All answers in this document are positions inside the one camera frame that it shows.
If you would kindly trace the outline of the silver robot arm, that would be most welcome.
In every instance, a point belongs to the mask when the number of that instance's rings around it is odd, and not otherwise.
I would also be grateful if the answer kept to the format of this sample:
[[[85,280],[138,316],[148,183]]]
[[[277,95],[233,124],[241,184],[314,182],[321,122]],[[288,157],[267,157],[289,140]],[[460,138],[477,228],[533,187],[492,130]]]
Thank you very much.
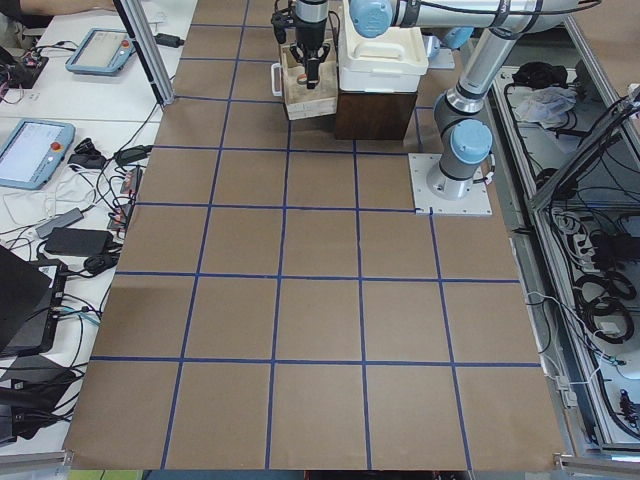
[[[444,152],[427,176],[429,190],[456,201],[464,198],[493,143],[478,114],[487,92],[516,41],[546,31],[572,13],[596,7],[594,1],[352,1],[344,15],[364,38],[392,27],[479,28],[482,35],[456,85],[437,101],[434,119]]]

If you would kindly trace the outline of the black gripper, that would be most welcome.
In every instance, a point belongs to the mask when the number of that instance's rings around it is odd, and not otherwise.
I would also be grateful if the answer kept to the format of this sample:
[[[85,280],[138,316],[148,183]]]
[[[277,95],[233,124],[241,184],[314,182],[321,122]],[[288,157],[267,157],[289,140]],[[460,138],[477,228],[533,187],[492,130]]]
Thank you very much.
[[[289,50],[294,59],[302,64],[306,74],[306,88],[313,90],[319,83],[319,68],[328,57],[331,45],[325,41],[326,20],[306,22],[294,18],[295,41]]]

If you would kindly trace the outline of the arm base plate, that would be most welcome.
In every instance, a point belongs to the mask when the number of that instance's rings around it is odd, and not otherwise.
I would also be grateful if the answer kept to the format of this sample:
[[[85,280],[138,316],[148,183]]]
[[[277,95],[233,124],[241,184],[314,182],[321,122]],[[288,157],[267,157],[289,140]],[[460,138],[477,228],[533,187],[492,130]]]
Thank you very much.
[[[454,70],[455,59],[452,50],[443,46],[434,35],[424,35],[423,43],[430,69]]]
[[[490,217],[488,188],[480,166],[474,176],[453,180],[440,169],[440,154],[408,155],[414,212],[417,215]]]

